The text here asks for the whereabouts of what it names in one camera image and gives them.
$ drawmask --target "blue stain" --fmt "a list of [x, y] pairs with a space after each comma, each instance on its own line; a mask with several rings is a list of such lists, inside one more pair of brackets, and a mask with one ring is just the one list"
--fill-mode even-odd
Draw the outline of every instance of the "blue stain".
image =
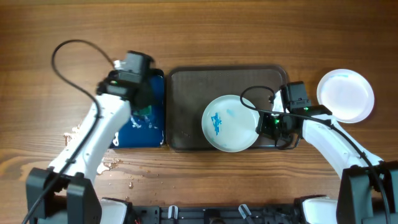
[[216, 113], [216, 115], [211, 117], [211, 121], [213, 122], [216, 135], [218, 135], [218, 133], [220, 132], [220, 124], [221, 124], [221, 118], [218, 116], [218, 113]]
[[231, 117], [235, 117], [235, 112], [233, 110], [227, 109], [226, 113], [228, 113]]

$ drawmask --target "cable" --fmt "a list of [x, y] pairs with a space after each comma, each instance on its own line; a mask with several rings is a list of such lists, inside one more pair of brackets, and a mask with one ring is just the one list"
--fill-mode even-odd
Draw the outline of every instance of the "cable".
[[241, 93], [240, 99], [241, 99], [241, 103], [243, 104], [243, 106], [245, 106], [245, 107], [247, 107], [247, 108], [249, 108], [249, 109], [258, 111], [258, 112], [262, 112], [262, 113], [280, 114], [280, 115], [293, 116], [293, 117], [297, 117], [297, 118], [307, 119], [307, 120], [310, 120], [310, 121], [315, 121], [315, 122], [321, 123], [321, 124], [323, 124], [323, 125], [329, 127], [330, 129], [336, 131], [339, 135], [341, 135], [341, 137], [343, 137], [344, 139], [346, 139], [346, 140], [348, 141], [348, 143], [355, 149], [355, 151], [361, 156], [361, 158], [362, 158], [362, 159], [365, 161], [365, 163], [368, 165], [369, 170], [371, 171], [373, 177], [375, 178], [376, 184], [377, 184], [377, 186], [379, 187], [380, 194], [381, 194], [382, 199], [383, 199], [384, 211], [385, 211], [385, 213], [386, 213], [386, 223], [387, 223], [387, 224], [391, 224], [390, 207], [389, 207], [389, 204], [388, 204], [386, 191], [384, 190], [384, 186], [383, 186], [383, 184], [382, 184], [382, 182], [381, 182], [381, 180], [380, 180], [380, 177], [377, 175], [377, 172], [374, 170], [374, 167], [373, 167], [372, 163], [371, 163], [371, 162], [369, 161], [369, 159], [366, 157], [366, 154], [365, 154], [363, 151], [361, 151], [361, 150], [357, 147], [357, 145], [355, 145], [355, 143], [354, 143], [347, 135], [345, 135], [344, 133], [342, 133], [342, 132], [341, 132], [339, 129], [337, 129], [334, 125], [329, 124], [329, 123], [327, 123], [326, 121], [324, 121], [324, 120], [322, 120], [322, 119], [317, 119], [317, 118], [313, 118], [313, 117], [310, 117], [310, 116], [299, 115], [299, 114], [292, 114], [292, 113], [285, 113], [285, 112], [277, 112], [277, 111], [269, 111], [269, 110], [260, 110], [260, 109], [257, 109], [257, 108], [255, 108], [255, 107], [252, 107], [252, 106], [249, 106], [249, 105], [245, 104], [245, 103], [243, 102], [243, 96], [244, 96], [244, 94], [245, 94], [247, 91], [252, 90], [252, 89], [254, 89], [254, 88], [264, 88], [264, 89], [266, 89], [266, 90], [270, 90], [270, 91], [272, 92], [272, 94], [274, 95], [274, 96], [272, 97], [272, 99], [275, 98], [275, 93], [274, 93], [274, 91], [273, 91], [271, 88], [269, 88], [269, 87], [267, 87], [267, 86], [251, 86], [251, 87], [245, 89], [245, 90]]
[[41, 201], [43, 201], [44, 197], [47, 196], [47, 194], [50, 192], [50, 190], [53, 188], [54, 184], [57, 182], [57, 180], [61, 177], [61, 175], [68, 169], [68, 167], [70, 166], [70, 164], [74, 163], [76, 156], [79, 154], [80, 150], [82, 149], [82, 147], [85, 145], [85, 143], [87, 142], [88, 138], [91, 136], [92, 132], [94, 131], [96, 125], [98, 124], [98, 121], [100, 120], [101, 117], [101, 107], [100, 104], [98, 103], [98, 101], [95, 99], [95, 97], [93, 95], [91, 95], [89, 92], [87, 92], [86, 90], [84, 90], [82, 87], [74, 84], [73, 82], [71, 82], [70, 80], [67, 80], [57, 69], [57, 66], [55, 66], [55, 56], [58, 52], [58, 50], [63, 47], [64, 45], [67, 45], [69, 43], [72, 42], [80, 42], [80, 43], [84, 43], [87, 44], [91, 47], [93, 47], [94, 49], [96, 49], [97, 51], [99, 51], [106, 59], [107, 61], [112, 65], [112, 67], [114, 68], [113, 62], [112, 60], [108, 57], [108, 55], [101, 50], [97, 45], [86, 41], [86, 40], [78, 40], [78, 39], [74, 39], [74, 40], [67, 40], [62, 42], [60, 45], [58, 45], [55, 50], [52, 53], [51, 56], [51, 66], [53, 71], [55, 72], [55, 74], [64, 82], [66, 82], [67, 84], [71, 85], [72, 87], [76, 88], [77, 90], [81, 91], [82, 93], [84, 93], [86, 96], [88, 96], [93, 103], [96, 106], [97, 109], [97, 114], [95, 117], [95, 120], [93, 122], [93, 125], [91, 126], [90, 130], [87, 132], [86, 136], [83, 138], [83, 140], [81, 141], [81, 143], [79, 144], [79, 146], [76, 148], [75, 152], [73, 152], [73, 154], [70, 156], [69, 159], [67, 159], [65, 161], [65, 165], [61, 168], [60, 172], [58, 174], [56, 174], [56, 176], [47, 184], [46, 188], [44, 189], [44, 191], [39, 195], [39, 197], [37, 198], [37, 200], [35, 201], [35, 203], [33, 204], [33, 206], [30, 207], [29, 212], [26, 214], [24, 220], [22, 221], [22, 224], [26, 224], [29, 219], [32, 217], [33, 213], [36, 211], [37, 207], [40, 205]]

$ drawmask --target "wood grain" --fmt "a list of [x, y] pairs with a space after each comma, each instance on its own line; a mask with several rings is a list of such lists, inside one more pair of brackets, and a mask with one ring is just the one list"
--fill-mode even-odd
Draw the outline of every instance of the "wood grain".
[[[0, 6], [0, 223], [22, 220], [29, 171], [49, 164], [63, 149], [62, 134], [90, 106], [50, 69], [52, 50], [67, 39], [90, 40], [113, 58], [145, 52], [165, 73], [276, 63], [291, 81], [305, 82], [313, 102], [326, 72], [355, 70], [372, 85], [376, 104], [367, 120], [344, 128], [371, 152], [398, 159], [397, 8], [396, 1], [301, 0]], [[57, 63], [89, 90], [110, 69], [80, 44], [62, 49]], [[305, 142], [293, 151], [238, 154], [109, 150], [106, 159], [124, 162], [98, 176], [98, 196], [129, 197], [135, 205], [262, 205], [312, 194], [337, 198], [340, 186]]]

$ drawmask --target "wooden table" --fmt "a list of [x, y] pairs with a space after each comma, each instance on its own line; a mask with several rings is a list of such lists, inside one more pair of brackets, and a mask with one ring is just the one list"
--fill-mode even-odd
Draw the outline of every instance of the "wooden table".
[[[0, 7], [0, 223], [22, 220], [29, 171], [47, 167], [63, 149], [63, 133], [91, 104], [50, 68], [52, 50], [67, 39], [90, 40], [113, 58], [144, 52], [165, 73], [181, 65], [276, 63], [291, 81], [305, 82], [313, 102], [326, 72], [355, 70], [372, 85], [376, 104], [368, 119], [344, 128], [371, 152], [398, 159], [397, 1], [0, 2], [7, 4]], [[81, 44], [62, 49], [57, 63], [92, 93], [110, 70]], [[292, 151], [126, 149], [109, 150], [105, 158], [124, 162], [98, 176], [98, 196], [129, 197], [135, 205], [290, 203], [313, 194], [337, 198], [340, 186], [304, 141]]]

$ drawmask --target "black cable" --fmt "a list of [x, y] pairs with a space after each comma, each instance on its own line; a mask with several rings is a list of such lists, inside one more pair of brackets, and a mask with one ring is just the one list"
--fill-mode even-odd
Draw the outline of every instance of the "black cable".
[[372, 165], [372, 163], [369, 161], [369, 159], [366, 157], [366, 154], [361, 151], [357, 145], [355, 145], [355, 143], [347, 136], [345, 135], [343, 132], [341, 132], [339, 129], [337, 129], [334, 125], [327, 123], [326, 121], [322, 120], [322, 119], [317, 119], [317, 118], [313, 118], [310, 116], [305, 116], [305, 115], [299, 115], [299, 114], [292, 114], [292, 113], [285, 113], [285, 112], [277, 112], [277, 111], [269, 111], [269, 110], [260, 110], [257, 109], [255, 107], [249, 106], [247, 104], [245, 104], [243, 102], [243, 96], [244, 94], [249, 91], [252, 90], [253, 88], [264, 88], [267, 90], [270, 90], [272, 92], [272, 94], [274, 94], [274, 96], [272, 97], [272, 99], [275, 98], [275, 93], [273, 90], [271, 90], [271, 88], [267, 87], [267, 86], [251, 86], [247, 89], [245, 89], [242, 93], [241, 93], [241, 103], [243, 104], [243, 106], [258, 111], [258, 112], [262, 112], [262, 113], [267, 113], [267, 114], [280, 114], [280, 115], [285, 115], [285, 116], [294, 116], [297, 118], [302, 118], [302, 119], [307, 119], [310, 121], [315, 121], [318, 123], [321, 123], [327, 127], [329, 127], [330, 129], [336, 131], [339, 135], [341, 135], [344, 139], [346, 139], [348, 141], [348, 143], [355, 149], [355, 151], [361, 156], [361, 158], [365, 161], [365, 163], [368, 165], [369, 170], [371, 171], [373, 177], [375, 178], [376, 184], [379, 187], [382, 199], [383, 199], [383, 203], [384, 203], [384, 211], [386, 213], [386, 223], [387, 224], [391, 224], [391, 217], [390, 217], [390, 206], [388, 204], [388, 199], [387, 199], [387, 195], [386, 195], [386, 191], [384, 190], [384, 186], [381, 182], [380, 177], [378, 176], [377, 172], [374, 170], [374, 167]]
[[58, 45], [55, 48], [55, 50], [53, 51], [52, 56], [51, 56], [51, 66], [52, 66], [52, 69], [55, 72], [55, 74], [60, 79], [62, 79], [64, 82], [66, 82], [67, 84], [71, 85], [72, 87], [76, 88], [77, 90], [81, 91], [86, 96], [88, 96], [93, 101], [93, 103], [95, 104], [96, 109], [97, 109], [97, 114], [96, 114], [95, 120], [93, 122], [93, 125], [91, 126], [90, 130], [87, 132], [86, 136], [83, 138], [83, 140], [81, 141], [79, 146], [76, 148], [75, 152], [73, 152], [73, 154], [70, 156], [70, 158], [65, 161], [65, 165], [62, 167], [60, 172], [47, 184], [46, 188], [39, 195], [39, 197], [37, 198], [37, 200], [35, 201], [33, 206], [30, 207], [29, 212], [26, 214], [26, 216], [24, 218], [24, 221], [22, 221], [22, 224], [26, 224], [29, 221], [29, 219], [32, 217], [33, 213], [36, 211], [37, 207], [40, 205], [41, 201], [43, 201], [44, 197], [50, 192], [50, 190], [53, 188], [53, 186], [57, 182], [57, 180], [68, 169], [70, 164], [75, 162], [76, 156], [79, 154], [80, 150], [85, 145], [85, 143], [87, 142], [88, 138], [91, 136], [92, 132], [94, 131], [94, 129], [95, 129], [96, 125], [98, 124], [98, 121], [100, 120], [100, 117], [101, 117], [101, 107], [100, 107], [100, 104], [98, 103], [98, 101], [95, 99], [95, 97], [93, 95], [91, 95], [89, 92], [87, 92], [86, 90], [84, 90], [82, 87], [80, 87], [80, 86], [74, 84], [73, 82], [67, 80], [58, 71], [57, 67], [55, 66], [55, 55], [57, 54], [58, 50], [61, 47], [63, 47], [64, 45], [67, 45], [67, 44], [72, 43], [72, 42], [80, 42], [80, 43], [84, 43], [84, 44], [88, 44], [88, 45], [92, 46], [94, 49], [99, 51], [107, 59], [107, 61], [112, 65], [112, 67], [114, 67], [112, 60], [106, 55], [106, 53], [103, 50], [101, 50], [97, 45], [95, 45], [95, 44], [93, 44], [93, 43], [91, 43], [89, 41], [86, 41], [86, 40], [78, 40], [78, 39], [67, 40], [67, 41], [62, 42], [60, 45]]

